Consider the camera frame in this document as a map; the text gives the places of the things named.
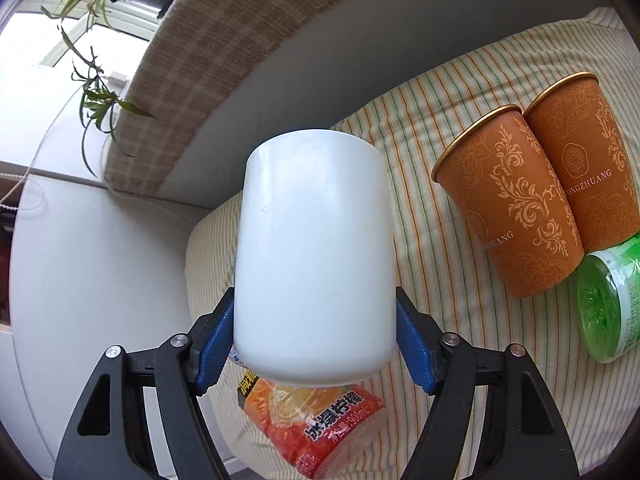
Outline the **white plastic cup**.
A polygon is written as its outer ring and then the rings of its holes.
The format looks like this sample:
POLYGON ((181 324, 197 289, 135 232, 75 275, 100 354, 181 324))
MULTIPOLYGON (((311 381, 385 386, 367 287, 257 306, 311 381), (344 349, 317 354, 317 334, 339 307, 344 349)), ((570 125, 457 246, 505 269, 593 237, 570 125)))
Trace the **white plastic cup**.
POLYGON ((385 160, 351 134, 280 134, 247 159, 233 339, 263 378, 361 382, 392 357, 395 252, 385 160))

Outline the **orange paper cup left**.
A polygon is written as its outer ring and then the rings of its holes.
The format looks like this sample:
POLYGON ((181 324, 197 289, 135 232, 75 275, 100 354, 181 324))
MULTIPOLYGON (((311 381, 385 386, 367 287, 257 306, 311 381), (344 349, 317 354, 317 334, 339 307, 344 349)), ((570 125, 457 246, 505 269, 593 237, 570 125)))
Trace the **orange paper cup left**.
POLYGON ((500 106, 466 128, 437 159, 432 180, 460 209, 516 298, 559 284, 585 255, 560 180, 517 105, 500 106))

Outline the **orange paper cup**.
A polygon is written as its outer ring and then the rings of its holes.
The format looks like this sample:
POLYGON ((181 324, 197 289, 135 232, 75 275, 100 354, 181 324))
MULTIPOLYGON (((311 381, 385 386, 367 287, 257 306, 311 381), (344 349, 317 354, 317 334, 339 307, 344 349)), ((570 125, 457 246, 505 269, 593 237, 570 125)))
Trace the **orange paper cup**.
POLYGON ((615 114, 589 72, 566 76, 524 112, 558 176, 586 252, 639 231, 634 176, 615 114))
POLYGON ((500 106, 466 128, 437 159, 432 180, 460 209, 516 298, 559 284, 585 255, 560 180, 517 105, 500 106))

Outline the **orange paper cup right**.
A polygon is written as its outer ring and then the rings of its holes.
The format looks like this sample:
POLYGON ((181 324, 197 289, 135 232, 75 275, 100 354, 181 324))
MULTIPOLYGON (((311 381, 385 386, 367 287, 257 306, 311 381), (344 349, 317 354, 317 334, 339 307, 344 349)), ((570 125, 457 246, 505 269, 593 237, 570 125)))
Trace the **orange paper cup right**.
POLYGON ((524 112, 558 176, 586 252, 639 231, 634 176, 615 114, 589 72, 566 76, 524 112))

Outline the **green tea bottle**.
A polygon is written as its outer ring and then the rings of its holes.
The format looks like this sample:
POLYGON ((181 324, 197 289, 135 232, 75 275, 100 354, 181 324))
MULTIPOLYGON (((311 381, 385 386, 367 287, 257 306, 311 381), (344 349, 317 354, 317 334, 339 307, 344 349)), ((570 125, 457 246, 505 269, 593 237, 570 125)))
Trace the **green tea bottle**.
POLYGON ((612 362, 639 344, 639 234, 590 252, 574 275, 582 336, 590 356, 612 362))

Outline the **orange lemon drink bottle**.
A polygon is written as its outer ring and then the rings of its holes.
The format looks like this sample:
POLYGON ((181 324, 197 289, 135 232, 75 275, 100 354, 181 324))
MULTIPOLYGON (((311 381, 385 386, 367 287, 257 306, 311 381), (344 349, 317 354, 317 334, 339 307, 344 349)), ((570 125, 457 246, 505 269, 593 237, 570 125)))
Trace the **orange lemon drink bottle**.
POLYGON ((266 479, 391 479, 388 408, 378 374, 337 387, 258 376, 231 350, 231 448, 266 479))

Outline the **striped table cloth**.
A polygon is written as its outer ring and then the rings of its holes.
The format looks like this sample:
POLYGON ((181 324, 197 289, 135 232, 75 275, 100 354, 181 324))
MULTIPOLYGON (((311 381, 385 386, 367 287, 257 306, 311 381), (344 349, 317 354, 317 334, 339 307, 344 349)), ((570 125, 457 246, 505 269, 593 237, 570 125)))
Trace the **striped table cloth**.
MULTIPOLYGON (((480 47, 404 82, 333 129, 360 136, 386 158, 393 203, 397 281, 414 304, 474 346, 524 344, 562 413, 581 474, 595 474, 639 407, 639 346, 612 363, 590 358, 570 282, 515 299, 457 207, 431 180, 446 146, 502 104, 526 107, 572 73, 598 75, 624 136, 639 188, 639 50, 612 8, 538 25, 480 47)), ((205 217, 186 250, 186 287, 195 320, 232 285, 242 192, 205 217)), ((224 442, 266 479, 302 478, 242 413, 244 370, 227 361, 208 390, 224 442)), ((432 398, 413 385, 401 356, 363 383, 386 403, 387 422, 341 479, 398 479, 416 446, 432 398)))

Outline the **brown plaid cloth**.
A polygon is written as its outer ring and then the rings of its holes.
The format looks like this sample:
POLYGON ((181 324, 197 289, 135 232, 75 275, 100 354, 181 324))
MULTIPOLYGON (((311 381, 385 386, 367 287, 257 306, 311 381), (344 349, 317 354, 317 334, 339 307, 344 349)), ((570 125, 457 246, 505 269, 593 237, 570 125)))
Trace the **brown plaid cloth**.
POLYGON ((205 119, 285 40, 342 0, 174 0, 132 77, 104 181, 153 197, 205 119))

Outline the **potted spider plant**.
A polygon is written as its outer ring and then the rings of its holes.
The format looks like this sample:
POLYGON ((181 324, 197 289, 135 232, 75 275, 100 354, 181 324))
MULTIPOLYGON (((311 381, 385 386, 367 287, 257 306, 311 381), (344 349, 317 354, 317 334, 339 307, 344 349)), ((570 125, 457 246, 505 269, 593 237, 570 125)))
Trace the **potted spider plant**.
POLYGON ((55 21, 62 47, 72 56, 72 81, 80 84, 79 121, 83 132, 91 129, 116 142, 116 118, 120 112, 150 118, 152 114, 124 97, 107 80, 106 69, 94 47, 79 40, 96 26, 149 39, 157 22, 174 0, 41 0, 40 10, 55 21))

